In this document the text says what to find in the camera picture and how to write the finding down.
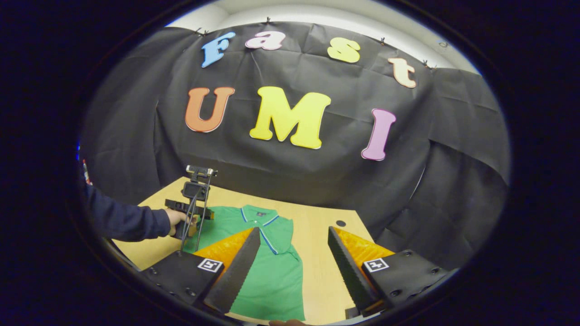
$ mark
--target person's arm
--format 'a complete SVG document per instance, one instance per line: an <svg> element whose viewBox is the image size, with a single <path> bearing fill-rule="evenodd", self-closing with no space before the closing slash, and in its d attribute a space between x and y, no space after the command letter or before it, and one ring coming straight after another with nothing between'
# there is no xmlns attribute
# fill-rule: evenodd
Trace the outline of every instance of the person's arm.
<svg viewBox="0 0 580 326"><path fill-rule="evenodd" d="M175 234L175 225L184 213L171 209L151 209L118 202L86 184L81 173L86 203L95 230L105 238L141 241Z"/></svg>

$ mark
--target white wall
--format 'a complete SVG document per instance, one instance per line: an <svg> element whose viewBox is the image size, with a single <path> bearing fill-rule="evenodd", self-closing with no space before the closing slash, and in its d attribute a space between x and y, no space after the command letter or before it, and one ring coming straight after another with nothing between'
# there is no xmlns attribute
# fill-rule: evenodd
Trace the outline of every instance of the white wall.
<svg viewBox="0 0 580 326"><path fill-rule="evenodd" d="M200 32L214 31L263 22L266 21L266 17L270 17L272 21L317 23L354 31L374 39L384 37L387 44L401 49L420 61L427 60L431 67L458 68L479 73L452 45L446 48L439 46L439 42L444 40L435 32L380 3L370 0L358 0L356 3L330 0L309 1L341 9L300 4L304 2L302 0L268 0L266 2L265 0L220 0L194 10L168 26L191 30L201 27ZM285 4L264 6L272 2ZM383 22L369 16L377 17Z"/></svg>

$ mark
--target human hand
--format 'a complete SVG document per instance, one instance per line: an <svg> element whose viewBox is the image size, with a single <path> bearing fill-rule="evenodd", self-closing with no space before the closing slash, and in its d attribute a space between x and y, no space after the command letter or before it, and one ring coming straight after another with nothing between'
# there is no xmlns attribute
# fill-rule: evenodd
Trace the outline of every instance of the human hand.
<svg viewBox="0 0 580 326"><path fill-rule="evenodd" d="M189 219L187 218L187 216L185 215L185 213L183 212L179 212L173 209L169 209L166 208L165 212L167 213L167 217L169 218L169 225L171 226L171 228L169 229L169 236L174 236L176 233L175 230L175 226L181 222L184 221L186 223L189 223ZM193 221L191 221L192 224L196 224L197 223L197 215L193 216Z"/></svg>
<svg viewBox="0 0 580 326"><path fill-rule="evenodd" d="M269 322L270 326L308 326L305 323L299 321L298 319L290 319L286 322L281 320L271 320Z"/></svg>

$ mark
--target wooden table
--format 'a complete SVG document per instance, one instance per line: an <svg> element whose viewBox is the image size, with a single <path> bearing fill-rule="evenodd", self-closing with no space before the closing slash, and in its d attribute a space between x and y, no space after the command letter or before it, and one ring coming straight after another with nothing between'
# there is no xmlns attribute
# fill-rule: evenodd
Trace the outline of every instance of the wooden table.
<svg viewBox="0 0 580 326"><path fill-rule="evenodd" d="M175 180L143 201L140 206L149 206L152 209L165 208L165 199L189 202L180 192L183 188L183 183L186 181L188 181L188 178L185 177ZM203 207L202 202L198 202L198 205ZM336 225L336 221L341 220L346 225L339 228L372 241L371 235L357 213L342 209L290 204L211 186L208 207L243 207L244 205L275 209L280 216L293 220L292 244L303 262L302 295L305 323L323 325L344 320L345 310L354 307L354 302L346 289L340 271L328 248L328 227L339 227ZM116 240L114 242L140 269L146 269L157 263L170 253L178 250L181 244L179 240L172 237L162 237L141 242ZM256 320L233 313L226 315L252 323L268 324L268 321Z"/></svg>

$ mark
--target foam letter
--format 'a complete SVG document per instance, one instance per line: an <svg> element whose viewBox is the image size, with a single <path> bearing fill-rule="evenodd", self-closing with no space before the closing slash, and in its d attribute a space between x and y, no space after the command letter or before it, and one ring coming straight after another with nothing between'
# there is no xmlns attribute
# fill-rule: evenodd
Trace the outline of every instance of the foam letter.
<svg viewBox="0 0 580 326"><path fill-rule="evenodd" d="M405 59L389 58L389 62L393 64L393 75L399 84L409 88L417 86L415 81L409 79L409 71L414 73L415 68L409 66Z"/></svg>
<svg viewBox="0 0 580 326"><path fill-rule="evenodd" d="M330 45L331 47L327 51L328 55L333 59L354 63L361 57L357 52L361 49L361 46L357 42L342 37L335 37L330 40Z"/></svg>
<svg viewBox="0 0 580 326"><path fill-rule="evenodd" d="M227 39L232 38L234 36L235 36L234 32L229 32L226 35L222 35L214 39L210 43L207 43L204 46L202 46L201 48L205 52L205 61L201 64L201 67L205 68L210 64L221 59L223 57L223 53L220 53L219 51L226 50L230 44Z"/></svg>
<svg viewBox="0 0 580 326"><path fill-rule="evenodd" d="M283 32L259 32L256 37L246 41L246 47L251 49L277 50L282 47L282 40L286 37Z"/></svg>
<svg viewBox="0 0 580 326"><path fill-rule="evenodd" d="M284 90L265 86L258 89L262 97L256 127L250 130L250 137L270 140L270 120L278 140L283 142L298 124L290 142L296 146L318 149L322 141L318 138L324 109L331 102L330 97L320 93L307 93L294 108L290 108Z"/></svg>
<svg viewBox="0 0 580 326"><path fill-rule="evenodd" d="M385 159L385 144L389 130L397 119L394 114L381 108L372 109L372 115L375 117L375 124L372 127L371 139L367 148L361 152L361 156L367 160L382 161Z"/></svg>
<svg viewBox="0 0 580 326"><path fill-rule="evenodd" d="M201 103L209 94L205 87L194 88L189 91L189 103L185 111L185 123L189 129L199 132L214 131L222 123L223 114L226 111L227 99L235 92L231 87L218 87L213 91L216 95L216 103L213 106L212 117L207 120L200 118Z"/></svg>

